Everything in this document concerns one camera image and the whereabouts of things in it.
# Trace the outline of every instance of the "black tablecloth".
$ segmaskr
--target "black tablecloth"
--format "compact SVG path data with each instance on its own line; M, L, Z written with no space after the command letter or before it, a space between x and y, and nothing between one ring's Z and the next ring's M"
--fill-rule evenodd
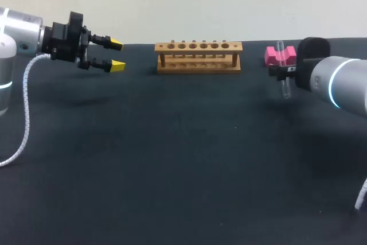
M366 44L335 39L332 53L367 58ZM240 75L157 75L153 45L126 45L112 75L40 61L29 142L0 169L0 244L366 244L366 215L349 211L367 120L295 87L282 100L269 45L243 43ZM3 160L23 136L25 64Z

